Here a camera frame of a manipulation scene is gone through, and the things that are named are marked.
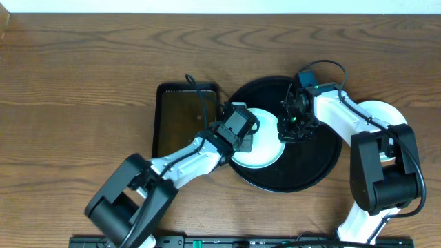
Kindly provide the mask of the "light green plate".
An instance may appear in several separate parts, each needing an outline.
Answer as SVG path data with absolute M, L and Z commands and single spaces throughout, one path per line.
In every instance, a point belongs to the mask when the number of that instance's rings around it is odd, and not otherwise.
M 237 151 L 232 160 L 247 169 L 262 169 L 275 163 L 285 149 L 285 144 L 278 138 L 278 119 L 267 110 L 248 109 L 260 123 L 258 131 L 252 135 L 251 150 Z
M 382 101 L 363 101 L 358 104 L 373 117 L 390 125 L 407 124 L 406 119 L 394 106 Z

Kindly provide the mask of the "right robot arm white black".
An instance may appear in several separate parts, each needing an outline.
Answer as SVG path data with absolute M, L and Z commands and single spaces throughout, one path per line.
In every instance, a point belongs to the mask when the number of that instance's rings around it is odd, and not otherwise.
M 289 88 L 280 102 L 279 139 L 299 143 L 326 125 L 350 146 L 350 188 L 355 200 L 337 230 L 344 246 L 374 245 L 393 218 L 418 214 L 427 199 L 415 134 L 391 125 L 354 103 L 335 83 Z

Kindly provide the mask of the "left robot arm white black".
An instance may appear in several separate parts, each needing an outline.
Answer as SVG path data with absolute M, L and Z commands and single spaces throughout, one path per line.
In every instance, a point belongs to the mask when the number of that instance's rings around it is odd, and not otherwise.
M 153 232 L 179 189 L 227 162 L 259 127 L 246 125 L 235 145 L 225 141 L 229 131 L 220 124 L 162 158 L 128 156 L 87 204 L 85 215 L 115 247 L 155 247 Z

